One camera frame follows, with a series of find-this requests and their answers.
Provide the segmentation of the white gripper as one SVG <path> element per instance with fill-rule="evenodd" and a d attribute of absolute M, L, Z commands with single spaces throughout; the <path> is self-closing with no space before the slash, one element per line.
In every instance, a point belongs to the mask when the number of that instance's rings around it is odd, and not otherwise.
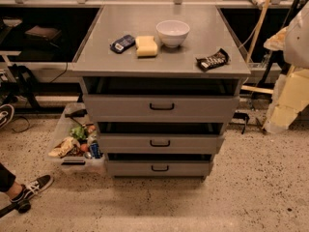
<path fill-rule="evenodd" d="M 309 105 L 309 70 L 301 69 L 275 82 L 263 128 L 269 133 L 286 130 L 298 113 Z"/>

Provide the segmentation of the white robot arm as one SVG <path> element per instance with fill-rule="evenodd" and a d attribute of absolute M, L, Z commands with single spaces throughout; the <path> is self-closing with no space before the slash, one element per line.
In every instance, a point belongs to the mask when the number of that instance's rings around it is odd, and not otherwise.
<path fill-rule="evenodd" d="M 309 2 L 287 27 L 265 41 L 264 48 L 282 50 L 284 61 L 291 65 L 275 83 L 264 123 L 267 132 L 279 133 L 309 105 Z"/>

